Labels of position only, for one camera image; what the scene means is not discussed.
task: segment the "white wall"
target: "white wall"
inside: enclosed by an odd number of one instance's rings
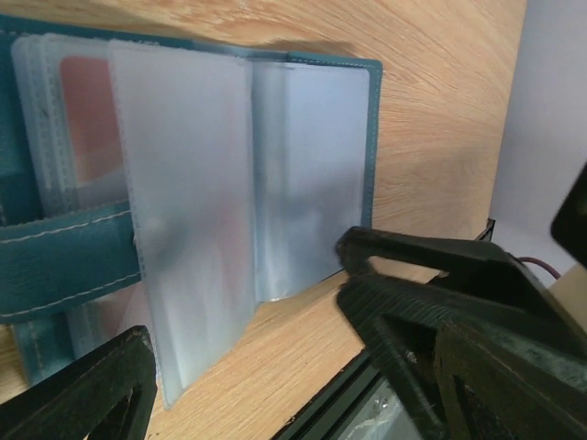
[[[586,160],[587,0],[528,0],[493,192],[493,241],[569,269],[549,227]]]

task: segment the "leather cover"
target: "leather cover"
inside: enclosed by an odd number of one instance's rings
[[[382,81],[380,62],[247,49],[0,16],[0,324],[18,323],[14,325],[14,333],[32,383],[73,361],[63,310],[140,279],[127,203],[40,220],[41,206],[10,47],[22,35],[45,33],[151,42],[247,58],[367,69],[370,73],[369,126],[361,223],[371,225]]]

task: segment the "wood grain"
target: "wood grain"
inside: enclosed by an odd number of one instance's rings
[[[24,17],[381,60],[374,225],[461,238],[481,232],[489,214],[525,10],[525,0],[0,2]],[[333,302],[341,280],[261,306],[172,411],[158,400],[149,437],[273,435],[360,351]],[[0,347],[3,400],[22,389],[4,374],[17,368],[14,353]]]

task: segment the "wallet strap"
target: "wallet strap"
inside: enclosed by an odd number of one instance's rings
[[[55,314],[140,281],[133,237],[128,202],[0,228],[0,324]]]

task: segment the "red wire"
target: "red wire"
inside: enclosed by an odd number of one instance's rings
[[[542,261],[539,258],[520,257],[520,258],[518,258],[518,260],[523,263],[531,263],[531,264],[536,264],[537,266],[540,266],[542,269],[544,269],[546,272],[548,272],[550,275],[552,275],[555,280],[558,280],[560,278],[560,273],[556,269],[554,269],[547,262]]]

